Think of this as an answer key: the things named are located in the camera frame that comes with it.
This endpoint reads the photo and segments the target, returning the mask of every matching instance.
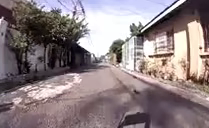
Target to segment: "sky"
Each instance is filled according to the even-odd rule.
[[[67,8],[57,0],[37,0],[47,8],[58,7],[63,12],[71,10],[71,0]],[[85,8],[86,22],[90,34],[81,39],[80,45],[96,56],[108,52],[116,39],[125,40],[129,37],[129,26],[132,23],[143,25],[171,5],[175,0],[82,0]]]

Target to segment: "street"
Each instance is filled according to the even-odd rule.
[[[209,109],[107,64],[81,68],[44,83],[0,95],[0,103],[14,102],[10,110],[0,112],[1,128],[116,128],[127,112],[149,115],[150,128],[209,128]],[[38,90],[36,85],[41,89],[49,85],[49,90],[29,92],[29,87]]]

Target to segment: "curb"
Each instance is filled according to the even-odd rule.
[[[169,84],[161,83],[161,82],[154,80],[150,77],[134,74],[130,71],[127,71],[126,69],[122,69],[122,68],[119,68],[119,69],[122,70],[123,72],[125,72],[126,74],[131,75],[132,77],[134,77],[142,82],[148,83],[150,86],[154,86],[154,87],[166,90],[166,91],[173,93],[173,94],[175,94],[181,98],[184,98],[188,101],[191,101],[196,104],[202,105],[206,108],[209,108],[209,100],[199,96],[198,94],[188,92],[187,90],[184,90],[184,89],[181,89],[181,88],[178,88],[175,86],[171,86]]]

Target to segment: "roof eave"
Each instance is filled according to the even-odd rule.
[[[188,0],[177,0],[172,5],[167,7],[165,10],[163,10],[161,13],[159,13],[156,17],[154,17],[150,22],[148,22],[141,30],[140,34],[142,34],[144,31],[149,29],[151,26],[156,24],[159,20],[161,20],[163,17],[167,16],[169,13],[171,13],[176,8],[180,7],[182,4],[184,4]]]

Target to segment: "tree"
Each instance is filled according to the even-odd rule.
[[[49,59],[49,61],[55,63],[55,57],[58,57],[60,61],[66,58],[63,56],[66,55],[71,44],[77,43],[89,30],[87,29],[87,24],[84,24],[84,19],[79,20],[75,16],[71,18],[68,14],[62,15],[62,11],[58,8],[54,8],[51,11],[44,11],[43,8],[38,7],[33,1],[16,2],[16,6],[13,8],[13,17],[16,24],[13,26],[14,29],[19,31],[19,37],[24,37],[24,42],[21,39],[20,42],[15,41],[10,46],[16,53],[18,53],[16,49],[24,51],[24,62],[28,62],[28,52],[33,46],[43,46],[43,63],[44,70],[46,70],[47,49],[51,48],[52,54],[55,54],[52,60]]]
[[[137,36],[140,33],[140,30],[143,28],[143,25],[141,22],[139,22],[138,26],[136,26],[134,23],[130,25],[130,35],[131,36]]]
[[[117,62],[120,63],[122,59],[122,45],[125,42],[121,39],[117,39],[113,41],[112,45],[110,46],[109,53],[116,54]]]

